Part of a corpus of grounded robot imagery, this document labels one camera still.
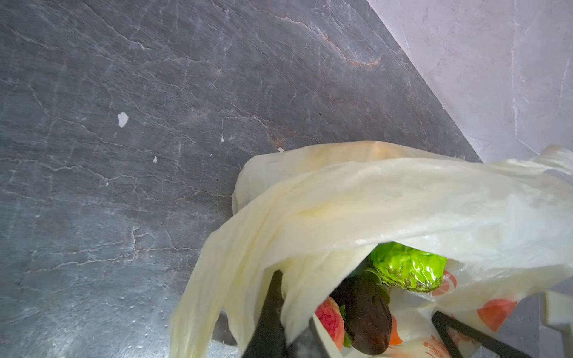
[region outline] cream plastic bag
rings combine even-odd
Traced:
[[[436,310],[492,333],[518,300],[573,274],[573,187],[547,169],[571,174],[573,153],[550,147],[531,161],[480,164],[363,141],[256,156],[237,180],[235,215],[205,242],[172,316],[171,357],[204,357],[221,309],[242,352],[276,269],[291,343],[388,241],[448,264],[432,293],[392,290],[383,356],[447,357],[430,322]],[[476,347],[454,340],[464,352]]]

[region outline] shopping bag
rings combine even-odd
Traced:
[[[234,216],[205,242],[172,315],[171,357],[204,357],[222,309],[243,351],[277,269],[291,343],[390,241],[448,263],[433,292],[391,290],[382,356],[447,357],[430,321],[436,310],[493,334],[520,299],[573,274],[573,187],[547,169],[571,175],[573,153],[550,147],[528,161],[481,164],[362,141],[256,156],[237,180]],[[463,353],[477,347],[452,335]]]

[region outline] eggplant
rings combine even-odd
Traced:
[[[345,278],[330,295],[344,305],[344,329],[362,353],[375,356],[388,348],[392,315],[386,296],[380,285],[363,275]]]

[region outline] green wrapped item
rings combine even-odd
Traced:
[[[408,291],[430,292],[442,284],[445,257],[416,250],[397,242],[378,245],[368,256],[368,263],[383,284]]]

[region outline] gray marble floor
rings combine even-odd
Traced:
[[[2,0],[0,106],[9,358],[166,357],[253,155],[374,139],[478,160],[366,0]]]

